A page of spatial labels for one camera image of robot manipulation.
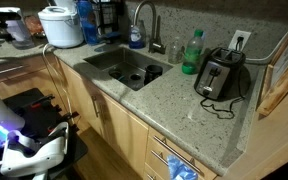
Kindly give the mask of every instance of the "cabinet handle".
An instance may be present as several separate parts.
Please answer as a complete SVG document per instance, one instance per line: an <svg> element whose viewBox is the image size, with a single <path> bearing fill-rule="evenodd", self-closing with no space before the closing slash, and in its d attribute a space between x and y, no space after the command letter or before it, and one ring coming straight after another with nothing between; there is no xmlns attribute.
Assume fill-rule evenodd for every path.
<svg viewBox="0 0 288 180"><path fill-rule="evenodd" d="M163 159L163 154L157 154L155 151L151 150L151 153L154 154L159 160L161 160L166 166L168 166L168 163Z"/></svg>
<svg viewBox="0 0 288 180"><path fill-rule="evenodd" d="M100 114L100 111L97 110L95 101L96 101L96 96L92 96L92 103L93 103L95 115L96 115L96 117L98 118L98 115Z"/></svg>
<svg viewBox="0 0 288 180"><path fill-rule="evenodd" d="M153 176L151 176L151 175L149 175L149 174L147 174L147 177L148 177L150 180L155 180L155 179L156 179L155 176L153 177Z"/></svg>
<svg viewBox="0 0 288 180"><path fill-rule="evenodd" d="M25 68L25 67L29 67L29 65L20 65L20 66L16 66L16 67L13 67L13 68L5 69L5 70L0 71L0 74L7 73L7 72L10 72L10 71L14 71L14 70L17 70L17 69L22 69L22 68Z"/></svg>
<svg viewBox="0 0 288 180"><path fill-rule="evenodd" d="M196 166L194 166L189 160L187 160L185 157L183 157L182 155L180 155L178 152L176 152L173 148L169 147L166 143L164 143L162 140L160 140L157 136L154 136L154 139L160 143L163 147L165 147L167 150L169 150L171 153L173 153L175 156L177 156L181 161L183 161L186 165L188 165L190 168L192 168L193 170L195 170L196 172L198 172L201 175L204 175L204 173L197 168Z"/></svg>

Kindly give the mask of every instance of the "sink basin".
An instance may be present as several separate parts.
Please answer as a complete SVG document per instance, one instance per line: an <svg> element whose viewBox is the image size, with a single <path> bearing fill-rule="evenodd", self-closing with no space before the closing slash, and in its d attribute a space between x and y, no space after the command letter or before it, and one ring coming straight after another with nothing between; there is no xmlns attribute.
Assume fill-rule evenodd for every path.
<svg viewBox="0 0 288 180"><path fill-rule="evenodd" d="M118 48L84 60L134 91L144 87L146 66L160 66L163 68L163 74L172 68L170 65L126 48Z"/></svg>

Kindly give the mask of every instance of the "chrome faucet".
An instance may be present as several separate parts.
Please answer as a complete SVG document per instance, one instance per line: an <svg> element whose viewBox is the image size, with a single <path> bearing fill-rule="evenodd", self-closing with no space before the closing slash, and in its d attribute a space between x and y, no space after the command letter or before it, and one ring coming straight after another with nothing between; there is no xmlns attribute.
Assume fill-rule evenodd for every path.
<svg viewBox="0 0 288 180"><path fill-rule="evenodd" d="M157 22L157 29L156 29L156 37L155 37L155 26L156 26L156 9L155 6L153 4L153 2L151 1L147 1L144 0L142 1L136 8L135 10L135 15L134 15L134 19L133 19L133 25L137 25L137 19L138 19L138 14L141 10L141 8L145 5L149 5L152 9L152 33L151 33L151 38L149 40L149 48L148 48L148 52L154 53L154 52L158 52L161 54L165 54L165 46L161 43L161 37L160 37L160 16L158 18L158 22Z"/></svg>

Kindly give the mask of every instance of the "wall outlet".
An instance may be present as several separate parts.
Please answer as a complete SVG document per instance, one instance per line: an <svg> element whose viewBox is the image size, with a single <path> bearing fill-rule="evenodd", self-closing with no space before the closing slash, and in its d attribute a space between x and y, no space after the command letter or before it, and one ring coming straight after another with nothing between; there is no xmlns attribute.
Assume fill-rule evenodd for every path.
<svg viewBox="0 0 288 180"><path fill-rule="evenodd" d="M231 43L230 43L230 45L228 46L228 49L234 49L234 50L236 50L237 38L238 38L238 37L243 37L243 38L244 38L243 42L241 42L241 43L238 45L238 47L237 47L237 50L242 51L243 48L244 48L244 46L245 46L245 44L246 44L246 42L247 42L247 40L248 40L248 38L249 38L250 36L251 36L251 33L250 33L250 32L236 30L236 31L235 31L235 34L234 34L234 36L233 36L233 38L232 38L232 40L231 40Z"/></svg>

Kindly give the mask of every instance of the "speckled countertop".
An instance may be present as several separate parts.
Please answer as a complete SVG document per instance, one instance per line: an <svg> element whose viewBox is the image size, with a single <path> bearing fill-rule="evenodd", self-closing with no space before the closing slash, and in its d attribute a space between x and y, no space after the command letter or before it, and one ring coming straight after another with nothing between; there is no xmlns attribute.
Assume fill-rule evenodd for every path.
<svg viewBox="0 0 288 180"><path fill-rule="evenodd" d="M83 45L72 49L50 48L56 56L92 81L116 101L128 108L147 124L164 134L183 150L194 156L215 173L223 176L229 166L244 152L251 119L259 96L264 68L249 66L252 83L246 100L233 106L234 119L217 119L200 106L204 98L193 89L197 75L185 75L181 65L174 67L144 88L133 91L108 74L84 61L99 52L95 49L116 48ZM15 50L4 43L0 47L0 63L3 57L23 58L41 54L43 46L30 50ZM147 49L136 50L158 61L166 62L167 56L149 54ZM217 108L227 109L230 101L213 102Z"/></svg>

